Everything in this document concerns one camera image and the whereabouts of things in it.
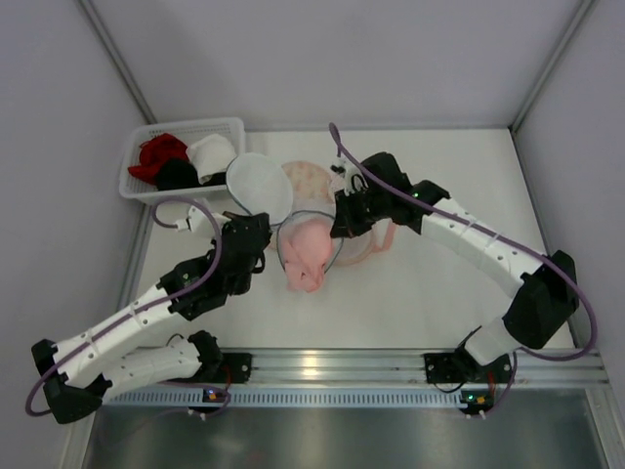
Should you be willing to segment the pink floral mesh laundry bag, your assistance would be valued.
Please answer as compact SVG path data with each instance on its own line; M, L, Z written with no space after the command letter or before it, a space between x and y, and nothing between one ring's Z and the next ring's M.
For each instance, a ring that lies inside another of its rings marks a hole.
M282 165L293 191L292 211L279 227L277 235L291 234L307 221L325 222L329 229L341 229L348 222L346 183L341 176L307 161L291 161ZM345 237L331 237L335 252L328 267L347 267L363 262L367 257L391 249L396 234L392 221L375 222L370 229L357 235L356 228L343 232Z

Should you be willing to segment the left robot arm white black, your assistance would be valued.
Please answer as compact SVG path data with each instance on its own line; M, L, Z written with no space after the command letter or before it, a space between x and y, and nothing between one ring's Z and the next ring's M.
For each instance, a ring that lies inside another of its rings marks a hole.
M249 291L265 268L271 240L266 213L227 213L221 236L206 254L179 263L135 302L96 326L62 342L43 339L31 348L47 413L69 424L117 396L167 381L207 384L224 375L224 355L205 330L177 342L149 347L180 326L223 307Z

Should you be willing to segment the white blue-rimmed mesh laundry bag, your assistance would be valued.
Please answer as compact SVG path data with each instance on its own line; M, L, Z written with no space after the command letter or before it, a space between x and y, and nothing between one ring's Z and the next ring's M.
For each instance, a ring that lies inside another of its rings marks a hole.
M283 242L290 240L301 225L318 221L331 228L335 220L330 176L313 163L280 164L259 153L244 153L229 164L226 186L246 214L269 215L270 248L281 265L285 264Z

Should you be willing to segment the pink bra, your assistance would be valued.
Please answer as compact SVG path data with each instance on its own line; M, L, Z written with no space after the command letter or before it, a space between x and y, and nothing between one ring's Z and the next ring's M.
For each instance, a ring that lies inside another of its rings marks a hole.
M297 224L283 236L280 247L288 288L307 293L317 291L334 253L328 223L313 218Z

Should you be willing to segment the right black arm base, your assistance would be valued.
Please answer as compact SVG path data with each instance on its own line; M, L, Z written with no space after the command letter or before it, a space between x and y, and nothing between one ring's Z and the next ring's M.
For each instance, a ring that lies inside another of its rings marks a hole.
M464 349L426 353L423 359L429 384L504 384L510 380L513 371L509 356L479 364Z

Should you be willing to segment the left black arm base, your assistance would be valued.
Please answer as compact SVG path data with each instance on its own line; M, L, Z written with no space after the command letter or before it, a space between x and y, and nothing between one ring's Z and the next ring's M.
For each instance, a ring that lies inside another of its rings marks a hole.
M245 384L253 368L253 355L240 352L223 353L222 363L211 378L214 384Z

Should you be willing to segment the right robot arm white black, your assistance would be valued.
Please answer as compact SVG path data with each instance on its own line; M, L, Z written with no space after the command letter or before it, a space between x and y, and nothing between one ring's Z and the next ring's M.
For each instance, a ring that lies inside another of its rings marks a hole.
M390 153L374 154L360 168L342 157L331 170L341 180L332 237L354 238L390 220L445 246L511 298L505 314L477 327L456 348L460 365L486 366L517 349L541 350L577 310L579 299L569 285L575 265L566 253L542 257L510 245L439 185L411 183Z

